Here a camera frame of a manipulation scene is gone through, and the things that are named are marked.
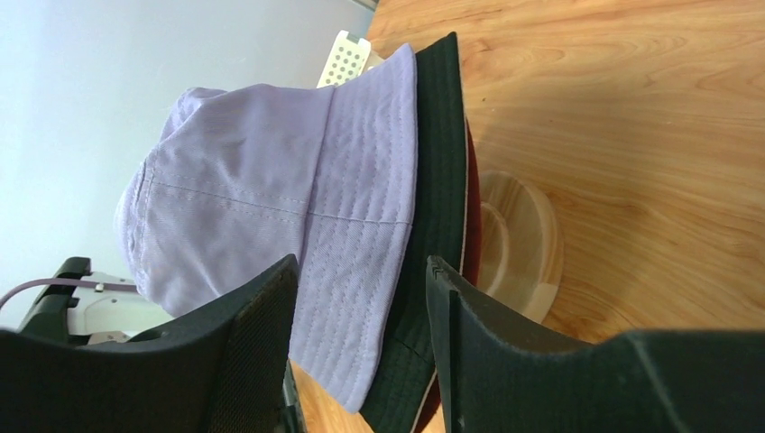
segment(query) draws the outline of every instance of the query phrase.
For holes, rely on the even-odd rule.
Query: wooden table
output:
[[[545,325],[765,327],[761,0],[381,0],[368,39],[450,31],[480,169],[534,182],[563,230]],[[369,431],[304,386],[311,433]]]

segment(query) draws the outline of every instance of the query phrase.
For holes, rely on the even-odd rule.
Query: black mesh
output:
[[[280,287],[297,283],[294,274],[271,282]],[[210,433],[273,431],[284,403],[281,384],[292,327],[292,314],[285,314],[283,306],[294,303],[293,290],[277,287],[271,297],[260,297],[239,313],[210,402]]]

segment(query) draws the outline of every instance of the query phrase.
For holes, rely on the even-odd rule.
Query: cable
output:
[[[103,291],[105,289],[109,290],[117,290],[117,291],[137,291],[135,286],[133,284],[117,284],[112,282],[98,282],[98,281],[83,281],[83,280],[74,280],[71,278],[43,278],[41,280],[33,280],[25,282],[24,284],[18,285],[11,289],[11,291],[7,292],[5,295],[3,295],[2,298],[0,298],[0,309],[3,309],[3,306],[5,305],[8,300],[17,294],[21,293],[24,290],[31,289],[32,287],[37,286],[44,286],[44,285],[61,285],[61,286],[75,286],[75,287],[86,287],[89,289],[96,289],[96,291]]]

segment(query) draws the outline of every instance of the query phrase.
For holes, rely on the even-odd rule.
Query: wooden bowl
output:
[[[505,171],[481,178],[478,289],[541,322],[558,293],[563,236],[545,194]]]

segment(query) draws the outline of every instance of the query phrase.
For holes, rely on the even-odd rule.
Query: hat brim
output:
[[[473,285],[478,282],[478,272],[481,266],[481,187],[478,177],[478,163],[475,158],[473,137],[470,134],[470,124],[467,125],[467,220],[465,222],[465,253],[462,259],[462,277]],[[441,392],[436,380],[428,391],[428,397],[422,405],[417,418],[414,433],[420,433],[433,420],[441,405]]]
[[[382,355],[413,220],[414,56],[402,46],[336,88],[305,220],[290,358],[351,413]]]
[[[430,255],[462,268],[467,139],[456,33],[416,54],[418,172],[414,222],[361,414],[376,433],[409,433],[435,375],[425,299]]]

